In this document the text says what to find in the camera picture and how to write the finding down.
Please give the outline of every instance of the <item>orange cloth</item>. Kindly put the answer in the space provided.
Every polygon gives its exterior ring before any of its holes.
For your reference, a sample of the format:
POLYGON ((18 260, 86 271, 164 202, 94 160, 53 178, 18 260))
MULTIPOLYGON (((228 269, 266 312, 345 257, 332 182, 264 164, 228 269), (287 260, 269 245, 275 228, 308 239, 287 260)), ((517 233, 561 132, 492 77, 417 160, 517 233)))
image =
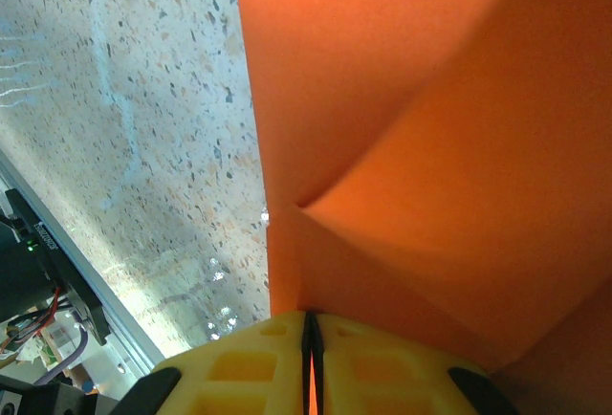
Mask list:
POLYGON ((239 3, 273 312, 523 359, 526 384, 612 410, 542 358, 567 345, 612 387, 610 321, 564 326, 610 307, 612 0, 239 3))

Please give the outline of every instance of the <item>metal frame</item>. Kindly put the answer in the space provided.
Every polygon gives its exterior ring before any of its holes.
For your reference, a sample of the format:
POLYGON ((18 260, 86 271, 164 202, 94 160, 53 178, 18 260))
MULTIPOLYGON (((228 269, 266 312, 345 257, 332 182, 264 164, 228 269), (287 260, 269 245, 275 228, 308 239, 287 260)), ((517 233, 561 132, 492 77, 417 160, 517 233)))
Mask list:
POLYGON ((7 187, 16 188, 33 211, 38 214, 54 240, 66 252, 101 301, 111 333, 115 335, 142 373, 148 374, 155 365, 164 360, 164 355, 125 309, 4 152, 0 150, 0 185, 2 183, 6 183, 7 187))

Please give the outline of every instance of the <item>speckled floor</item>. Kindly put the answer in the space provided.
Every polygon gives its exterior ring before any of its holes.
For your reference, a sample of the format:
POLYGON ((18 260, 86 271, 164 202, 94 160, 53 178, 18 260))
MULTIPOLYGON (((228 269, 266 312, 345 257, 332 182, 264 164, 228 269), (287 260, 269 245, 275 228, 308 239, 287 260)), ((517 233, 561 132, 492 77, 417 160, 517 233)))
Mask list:
POLYGON ((269 315, 237 0, 0 0, 0 149, 165 355, 269 315))

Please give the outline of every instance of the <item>floor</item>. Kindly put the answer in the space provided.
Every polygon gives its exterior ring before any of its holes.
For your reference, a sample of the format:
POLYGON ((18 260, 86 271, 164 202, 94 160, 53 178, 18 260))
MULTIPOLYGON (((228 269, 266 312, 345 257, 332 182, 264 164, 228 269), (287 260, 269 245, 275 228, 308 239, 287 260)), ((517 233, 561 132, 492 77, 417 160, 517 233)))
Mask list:
POLYGON ((0 149, 160 350, 268 317, 237 0, 0 6, 0 149))

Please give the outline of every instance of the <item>terrazzo floor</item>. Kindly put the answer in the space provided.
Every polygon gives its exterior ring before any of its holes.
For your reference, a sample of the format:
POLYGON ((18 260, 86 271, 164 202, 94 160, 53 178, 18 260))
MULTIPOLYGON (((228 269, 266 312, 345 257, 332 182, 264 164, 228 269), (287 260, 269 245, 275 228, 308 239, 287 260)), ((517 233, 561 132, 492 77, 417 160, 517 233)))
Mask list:
POLYGON ((0 149, 166 356, 269 316, 237 0, 0 0, 0 149))

